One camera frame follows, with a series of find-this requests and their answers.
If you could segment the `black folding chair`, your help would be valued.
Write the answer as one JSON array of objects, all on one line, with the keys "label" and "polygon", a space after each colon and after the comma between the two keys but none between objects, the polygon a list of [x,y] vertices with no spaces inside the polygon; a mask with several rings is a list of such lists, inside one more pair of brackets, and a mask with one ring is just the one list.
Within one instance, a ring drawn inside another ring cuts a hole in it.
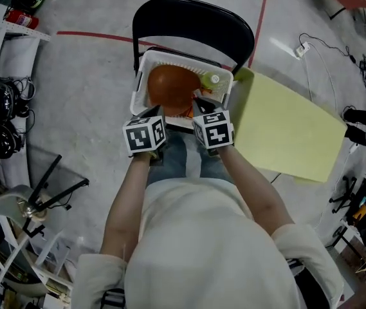
[{"label": "black folding chair", "polygon": [[235,62],[236,74],[251,56],[255,37],[237,14],[198,0],[150,0],[136,11],[132,23],[134,71],[140,67],[138,40],[143,37],[181,37],[200,42]]}]

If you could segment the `white power strip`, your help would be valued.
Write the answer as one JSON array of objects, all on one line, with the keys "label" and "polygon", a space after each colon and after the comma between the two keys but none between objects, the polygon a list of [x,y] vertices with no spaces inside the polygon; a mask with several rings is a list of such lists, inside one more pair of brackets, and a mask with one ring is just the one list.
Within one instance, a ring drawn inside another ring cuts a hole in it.
[{"label": "white power strip", "polygon": [[295,55],[298,59],[301,59],[310,49],[309,43],[306,41],[303,44],[300,44],[296,50]]}]

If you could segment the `pale green chair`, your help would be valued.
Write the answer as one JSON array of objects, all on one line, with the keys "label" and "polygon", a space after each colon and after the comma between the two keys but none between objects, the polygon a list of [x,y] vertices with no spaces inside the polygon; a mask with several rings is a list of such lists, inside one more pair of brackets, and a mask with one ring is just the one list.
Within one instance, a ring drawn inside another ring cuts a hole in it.
[{"label": "pale green chair", "polygon": [[41,223],[54,233],[62,231],[68,222],[68,212],[64,207],[35,210],[28,202],[34,190],[26,185],[18,185],[0,195],[0,215],[10,218],[20,228],[27,219],[31,224]]}]

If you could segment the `table with yellow-green cloth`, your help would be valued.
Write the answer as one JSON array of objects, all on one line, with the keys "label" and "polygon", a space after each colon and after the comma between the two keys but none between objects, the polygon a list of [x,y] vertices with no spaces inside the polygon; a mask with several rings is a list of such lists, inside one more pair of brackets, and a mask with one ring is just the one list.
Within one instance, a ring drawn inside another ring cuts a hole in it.
[{"label": "table with yellow-green cloth", "polygon": [[230,95],[237,150],[255,167],[325,183],[346,126],[275,80],[241,68]]}]

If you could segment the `person's white shirt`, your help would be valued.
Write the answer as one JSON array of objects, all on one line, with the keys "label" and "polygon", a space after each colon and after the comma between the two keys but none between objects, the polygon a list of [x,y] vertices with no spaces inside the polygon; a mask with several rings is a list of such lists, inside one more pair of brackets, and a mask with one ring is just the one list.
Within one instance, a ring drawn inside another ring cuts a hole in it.
[{"label": "person's white shirt", "polygon": [[335,309],[343,281],[309,225],[268,234],[233,184],[181,178],[148,186],[129,261],[80,256],[71,309],[114,289],[127,309]]}]

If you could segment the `orange cushion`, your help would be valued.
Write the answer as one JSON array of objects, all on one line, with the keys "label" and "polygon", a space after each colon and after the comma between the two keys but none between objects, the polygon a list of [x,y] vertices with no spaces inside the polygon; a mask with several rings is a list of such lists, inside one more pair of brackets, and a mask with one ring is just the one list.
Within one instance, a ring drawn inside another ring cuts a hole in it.
[{"label": "orange cushion", "polygon": [[353,215],[353,223],[357,224],[366,215],[366,204],[363,204]]}]

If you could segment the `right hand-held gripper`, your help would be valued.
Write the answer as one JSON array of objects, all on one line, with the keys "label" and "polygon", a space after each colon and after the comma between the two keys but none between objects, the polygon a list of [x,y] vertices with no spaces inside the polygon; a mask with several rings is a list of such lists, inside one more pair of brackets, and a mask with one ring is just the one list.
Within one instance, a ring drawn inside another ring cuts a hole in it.
[{"label": "right hand-held gripper", "polygon": [[192,110],[194,134],[210,156],[217,155],[221,147],[233,145],[230,114],[220,102],[197,97],[193,100]]}]

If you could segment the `brown wooden bowl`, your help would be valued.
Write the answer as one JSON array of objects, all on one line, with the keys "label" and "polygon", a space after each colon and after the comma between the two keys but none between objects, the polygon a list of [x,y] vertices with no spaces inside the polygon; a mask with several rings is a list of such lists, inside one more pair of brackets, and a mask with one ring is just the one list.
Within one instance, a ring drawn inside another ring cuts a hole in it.
[{"label": "brown wooden bowl", "polygon": [[161,106],[167,117],[186,113],[192,106],[193,92],[200,88],[198,75],[173,65],[153,68],[147,81],[149,103]]}]

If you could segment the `white perforated plastic basket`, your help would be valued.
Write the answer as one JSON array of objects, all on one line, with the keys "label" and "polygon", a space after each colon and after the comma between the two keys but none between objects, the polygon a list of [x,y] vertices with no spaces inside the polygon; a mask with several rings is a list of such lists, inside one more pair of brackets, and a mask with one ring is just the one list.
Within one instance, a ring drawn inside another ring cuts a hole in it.
[{"label": "white perforated plastic basket", "polygon": [[224,107],[228,105],[228,97],[230,96],[233,84],[233,74],[231,71],[202,61],[197,57],[184,55],[176,51],[167,52],[153,49],[143,54],[140,66],[138,67],[130,103],[130,111],[133,115],[138,115],[151,106],[148,94],[149,74],[158,66],[185,68],[199,77],[207,73],[219,76],[220,82],[210,93],[205,93],[205,96],[222,103]]}]

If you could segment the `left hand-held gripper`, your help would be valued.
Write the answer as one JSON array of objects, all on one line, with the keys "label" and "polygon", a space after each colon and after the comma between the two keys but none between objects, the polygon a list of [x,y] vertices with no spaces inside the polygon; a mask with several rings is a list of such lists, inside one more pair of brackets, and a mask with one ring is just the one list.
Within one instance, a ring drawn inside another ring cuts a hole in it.
[{"label": "left hand-held gripper", "polygon": [[140,118],[126,122],[122,128],[127,152],[130,157],[149,153],[152,164],[163,160],[163,146],[166,143],[164,110],[161,105],[147,108]]}]

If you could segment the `person's blue jeans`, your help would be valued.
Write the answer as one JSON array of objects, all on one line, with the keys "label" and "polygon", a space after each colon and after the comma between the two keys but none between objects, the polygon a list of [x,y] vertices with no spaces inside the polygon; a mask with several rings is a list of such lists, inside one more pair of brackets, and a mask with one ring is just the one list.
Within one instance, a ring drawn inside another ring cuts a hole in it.
[{"label": "person's blue jeans", "polygon": [[167,143],[163,148],[163,164],[150,167],[147,186],[162,180],[187,177],[187,147],[184,135],[197,144],[201,161],[200,178],[215,178],[234,184],[221,159],[218,156],[210,156],[208,151],[198,144],[194,135],[168,129]]}]

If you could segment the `green drink bottle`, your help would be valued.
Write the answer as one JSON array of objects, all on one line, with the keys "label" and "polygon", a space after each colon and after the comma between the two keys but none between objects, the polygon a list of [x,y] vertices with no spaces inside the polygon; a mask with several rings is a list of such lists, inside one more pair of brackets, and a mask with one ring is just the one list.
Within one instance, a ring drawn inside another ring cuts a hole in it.
[{"label": "green drink bottle", "polygon": [[218,74],[207,72],[204,75],[200,76],[200,81],[202,84],[202,87],[214,90],[221,82],[221,78]]}]

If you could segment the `red fire extinguisher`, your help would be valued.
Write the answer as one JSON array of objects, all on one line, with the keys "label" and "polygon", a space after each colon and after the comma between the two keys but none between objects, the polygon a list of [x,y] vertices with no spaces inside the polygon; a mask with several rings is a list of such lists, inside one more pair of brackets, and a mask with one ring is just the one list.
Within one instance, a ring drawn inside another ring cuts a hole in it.
[{"label": "red fire extinguisher", "polygon": [[14,23],[19,26],[29,28],[31,30],[35,30],[39,25],[39,19],[37,17],[14,9],[11,9],[5,13],[4,20],[8,21],[9,23]]}]

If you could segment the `person's right forearm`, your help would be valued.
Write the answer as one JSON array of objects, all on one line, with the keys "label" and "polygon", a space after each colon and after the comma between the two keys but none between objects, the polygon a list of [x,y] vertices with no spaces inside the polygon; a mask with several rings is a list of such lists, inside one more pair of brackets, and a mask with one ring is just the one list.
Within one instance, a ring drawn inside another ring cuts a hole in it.
[{"label": "person's right forearm", "polygon": [[274,186],[234,146],[220,147],[217,152],[257,224],[272,235],[294,223]]}]

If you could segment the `person's left forearm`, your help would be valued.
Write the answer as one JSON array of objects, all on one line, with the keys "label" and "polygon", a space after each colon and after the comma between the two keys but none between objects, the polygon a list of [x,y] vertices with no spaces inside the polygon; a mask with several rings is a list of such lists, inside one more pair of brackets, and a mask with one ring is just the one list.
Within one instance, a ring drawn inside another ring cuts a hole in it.
[{"label": "person's left forearm", "polygon": [[151,155],[133,157],[105,223],[101,254],[128,262],[138,244]]}]

